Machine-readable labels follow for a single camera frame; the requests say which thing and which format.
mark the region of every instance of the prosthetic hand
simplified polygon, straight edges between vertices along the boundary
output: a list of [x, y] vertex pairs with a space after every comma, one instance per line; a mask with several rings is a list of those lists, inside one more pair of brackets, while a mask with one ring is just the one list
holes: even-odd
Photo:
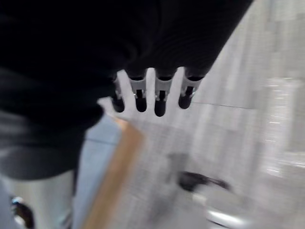
[[207, 70], [185, 68], [178, 102], [182, 109], [186, 109], [190, 106], [192, 98], [207, 72]]
[[125, 105], [124, 105], [121, 86], [117, 74], [113, 74], [113, 83], [115, 86], [115, 94], [111, 96], [111, 102], [114, 110], [120, 113], [124, 111]]
[[167, 96], [170, 93], [173, 76], [175, 75], [176, 71], [177, 69], [156, 69], [154, 112], [158, 117], [165, 114]]
[[132, 92], [135, 98], [137, 110], [140, 112], [146, 111], [146, 72], [147, 69], [141, 71], [126, 70], [132, 86]]

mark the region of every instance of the black sweater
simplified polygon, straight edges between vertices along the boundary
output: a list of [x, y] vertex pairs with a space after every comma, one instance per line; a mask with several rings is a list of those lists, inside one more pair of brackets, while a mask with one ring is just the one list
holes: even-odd
[[0, 0], [0, 173], [75, 169], [109, 76], [210, 68], [252, 0]]

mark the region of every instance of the floor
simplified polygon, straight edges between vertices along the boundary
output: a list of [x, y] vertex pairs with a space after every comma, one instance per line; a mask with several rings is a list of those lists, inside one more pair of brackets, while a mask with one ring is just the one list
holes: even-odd
[[126, 110], [146, 142], [110, 229], [208, 228], [203, 210], [174, 182], [188, 170], [228, 181], [264, 226], [305, 228], [305, 1], [257, 0], [203, 80], [191, 107], [178, 107], [183, 69], [165, 116], [135, 109], [124, 72]]

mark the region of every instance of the black object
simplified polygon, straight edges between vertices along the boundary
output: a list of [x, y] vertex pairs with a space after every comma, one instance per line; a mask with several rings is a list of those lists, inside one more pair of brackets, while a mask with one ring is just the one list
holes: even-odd
[[25, 204], [18, 201], [17, 198], [11, 199], [11, 211], [14, 216], [19, 216], [23, 220], [23, 226], [27, 229], [34, 229], [33, 213]]
[[178, 105], [181, 109], [187, 109], [190, 107], [192, 98], [190, 96], [181, 96], [179, 97]]
[[111, 97], [111, 102], [112, 102], [112, 106], [116, 112], [121, 113], [125, 110], [123, 98], [118, 99], [117, 96], [115, 95], [115, 96]]
[[146, 98], [136, 98], [135, 105], [139, 112], [146, 111], [146, 108], [147, 108]]
[[189, 192], [194, 192], [199, 185], [213, 183], [220, 187], [231, 190], [231, 186], [222, 180], [212, 179], [198, 173], [181, 172], [178, 177], [178, 185]]
[[164, 100], [156, 100], [154, 103], [154, 113], [158, 117], [162, 117], [165, 114], [166, 110], [166, 101]]
[[33, 180], [76, 169], [113, 73], [210, 67], [252, 1], [1, 2], [0, 173]]

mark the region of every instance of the wooden edge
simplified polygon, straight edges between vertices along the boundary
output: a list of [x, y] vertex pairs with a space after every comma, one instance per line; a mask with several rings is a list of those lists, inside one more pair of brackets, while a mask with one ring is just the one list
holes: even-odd
[[121, 119], [115, 119], [115, 121], [122, 128], [121, 140], [109, 163], [82, 229], [104, 229], [111, 221], [124, 182], [133, 168], [143, 142], [143, 135], [132, 125]]

